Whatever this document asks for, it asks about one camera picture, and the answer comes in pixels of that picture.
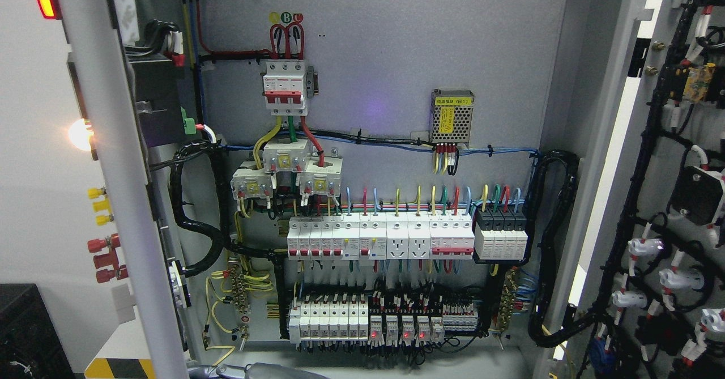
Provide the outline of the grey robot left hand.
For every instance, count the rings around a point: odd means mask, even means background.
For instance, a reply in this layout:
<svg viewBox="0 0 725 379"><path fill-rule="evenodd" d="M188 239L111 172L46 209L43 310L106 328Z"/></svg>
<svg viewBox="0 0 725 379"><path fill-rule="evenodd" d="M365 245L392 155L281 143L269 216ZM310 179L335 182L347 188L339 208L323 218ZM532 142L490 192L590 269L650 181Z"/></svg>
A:
<svg viewBox="0 0 725 379"><path fill-rule="evenodd" d="M316 372L287 368L279 364L254 363L244 367L230 364L188 368L190 378L328 378Z"/></svg>

